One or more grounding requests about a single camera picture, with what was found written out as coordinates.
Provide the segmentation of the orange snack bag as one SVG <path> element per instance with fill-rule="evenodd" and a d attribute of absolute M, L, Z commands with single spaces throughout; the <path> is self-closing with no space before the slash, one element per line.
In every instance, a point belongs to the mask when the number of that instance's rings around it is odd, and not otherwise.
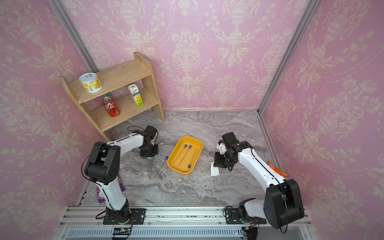
<path fill-rule="evenodd" d="M 282 176 L 283 178 L 287 179 L 290 175 L 284 173 L 282 170 L 280 170 L 278 167 L 276 167 L 271 161 L 268 161 L 268 166 L 277 174 Z"/>

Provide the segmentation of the yellow white tin can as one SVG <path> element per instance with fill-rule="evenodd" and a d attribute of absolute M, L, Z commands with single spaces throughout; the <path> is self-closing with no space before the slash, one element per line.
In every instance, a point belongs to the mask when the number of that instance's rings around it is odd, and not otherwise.
<path fill-rule="evenodd" d="M 79 81 L 90 94 L 94 94 L 103 89 L 103 85 L 96 73 L 86 73 L 79 77 Z"/>

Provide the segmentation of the aluminium front rail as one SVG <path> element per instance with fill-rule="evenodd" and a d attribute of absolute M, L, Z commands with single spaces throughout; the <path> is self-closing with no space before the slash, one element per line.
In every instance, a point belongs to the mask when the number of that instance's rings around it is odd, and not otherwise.
<path fill-rule="evenodd" d="M 228 225 L 223 206 L 145 208 L 143 225 L 104 225 L 104 207 L 69 207 L 55 240 L 314 240 L 308 217 L 281 230 L 265 225 Z"/>

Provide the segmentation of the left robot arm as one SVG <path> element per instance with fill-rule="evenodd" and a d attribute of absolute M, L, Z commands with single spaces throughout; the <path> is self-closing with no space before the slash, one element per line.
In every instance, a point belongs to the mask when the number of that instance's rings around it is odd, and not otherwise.
<path fill-rule="evenodd" d="M 155 127 L 147 126 L 116 141 L 97 142 L 84 160 L 81 167 L 83 177 L 99 188 L 106 202 L 104 225 L 134 224 L 135 216 L 118 181 L 121 156 L 133 149 L 139 149 L 140 156 L 145 159 L 156 156 L 158 145 L 154 141 L 158 135 Z"/>

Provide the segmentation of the purple tissue pack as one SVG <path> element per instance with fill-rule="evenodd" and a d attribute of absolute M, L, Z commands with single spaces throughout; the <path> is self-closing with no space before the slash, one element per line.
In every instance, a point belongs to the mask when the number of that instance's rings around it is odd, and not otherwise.
<path fill-rule="evenodd" d="M 120 177 L 118 177 L 118 183 L 119 183 L 121 191 L 124 192 L 126 190 L 126 188 L 124 187 Z M 97 199 L 98 199 L 98 202 L 100 204 L 106 201 L 103 194 L 101 193 L 101 189 L 99 187 L 97 187 Z"/>

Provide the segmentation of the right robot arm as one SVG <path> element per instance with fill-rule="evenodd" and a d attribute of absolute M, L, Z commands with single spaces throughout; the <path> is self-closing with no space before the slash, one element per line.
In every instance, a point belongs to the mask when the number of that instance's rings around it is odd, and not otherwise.
<path fill-rule="evenodd" d="M 248 142 L 226 144 L 220 140 L 217 148 L 214 167 L 231 171 L 236 163 L 240 163 L 265 192 L 263 203 L 256 199 L 239 203 L 238 211 L 244 223 L 264 219 L 273 228 L 280 229 L 305 216 L 299 184 L 293 179 L 287 180 L 268 166 Z"/>

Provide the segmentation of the red cola can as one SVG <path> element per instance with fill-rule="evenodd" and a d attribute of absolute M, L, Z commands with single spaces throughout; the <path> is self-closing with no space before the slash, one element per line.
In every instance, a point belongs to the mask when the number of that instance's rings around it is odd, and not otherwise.
<path fill-rule="evenodd" d="M 104 97 L 102 104 L 110 117 L 117 117 L 121 113 L 111 97 Z"/>

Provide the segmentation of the white wiping cloth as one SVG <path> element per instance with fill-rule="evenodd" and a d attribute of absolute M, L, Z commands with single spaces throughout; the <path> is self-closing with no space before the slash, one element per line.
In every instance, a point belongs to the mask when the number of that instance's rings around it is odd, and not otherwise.
<path fill-rule="evenodd" d="M 216 177 L 220 175 L 220 171 L 218 167 L 214 166 L 214 163 L 211 163 L 211 176 Z"/>

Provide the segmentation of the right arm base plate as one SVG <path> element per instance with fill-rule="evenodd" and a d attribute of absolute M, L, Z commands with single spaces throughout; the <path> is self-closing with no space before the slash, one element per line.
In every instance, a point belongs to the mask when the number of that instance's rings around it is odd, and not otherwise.
<path fill-rule="evenodd" d="M 244 224 L 244 225 L 265 225 L 266 219 L 258 217 L 250 217 L 243 208 L 233 208 L 227 206 L 223 209 L 223 215 L 228 225 Z"/>

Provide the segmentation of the green white juice carton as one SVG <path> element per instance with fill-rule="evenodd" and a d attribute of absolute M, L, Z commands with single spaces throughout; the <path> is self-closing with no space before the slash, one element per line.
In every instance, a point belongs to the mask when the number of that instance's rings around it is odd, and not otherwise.
<path fill-rule="evenodd" d="M 144 102 L 143 102 L 143 99 L 141 97 L 138 86 L 136 84 L 131 84 L 128 86 L 128 88 L 131 92 L 131 95 L 132 95 L 134 102 L 136 103 L 136 106 L 137 107 L 143 106 Z"/>

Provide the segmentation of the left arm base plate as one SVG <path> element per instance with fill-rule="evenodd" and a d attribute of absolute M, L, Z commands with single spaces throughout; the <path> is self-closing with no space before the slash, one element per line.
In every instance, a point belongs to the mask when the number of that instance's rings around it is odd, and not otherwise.
<path fill-rule="evenodd" d="M 128 216 L 122 216 L 116 211 L 106 208 L 106 216 L 104 217 L 104 225 L 143 225 L 146 217 L 145 208 L 130 209 Z"/>

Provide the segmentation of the yellow plastic basin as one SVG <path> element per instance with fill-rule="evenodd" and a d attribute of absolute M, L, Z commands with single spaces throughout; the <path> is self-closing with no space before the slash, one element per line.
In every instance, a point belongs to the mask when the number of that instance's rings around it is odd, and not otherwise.
<path fill-rule="evenodd" d="M 185 157 L 183 163 L 181 164 L 180 167 L 178 167 L 178 164 L 180 162 L 180 159 L 185 151 L 186 148 L 188 148 L 188 146 L 191 145 L 192 148 L 189 150 L 189 153 L 187 154 L 187 156 Z M 189 162 L 190 162 L 190 159 L 192 157 L 192 154 L 194 152 L 194 149 L 196 146 L 199 146 L 199 149 L 198 149 L 198 152 L 196 153 L 195 155 L 195 159 L 192 163 L 192 166 L 191 168 L 189 169 L 188 168 L 188 165 L 189 165 Z M 180 140 L 178 141 L 177 145 L 174 147 L 171 155 L 169 156 L 169 159 L 167 161 L 167 164 L 168 164 L 168 167 L 176 172 L 176 173 L 179 173 L 183 176 L 188 176 L 192 173 L 196 163 L 198 162 L 198 159 L 200 157 L 200 154 L 203 150 L 203 143 L 198 140 L 198 139 L 195 139 L 195 138 L 192 138 L 192 137 L 189 137 L 189 136 L 185 136 L 185 137 L 182 137 L 180 138 Z"/>

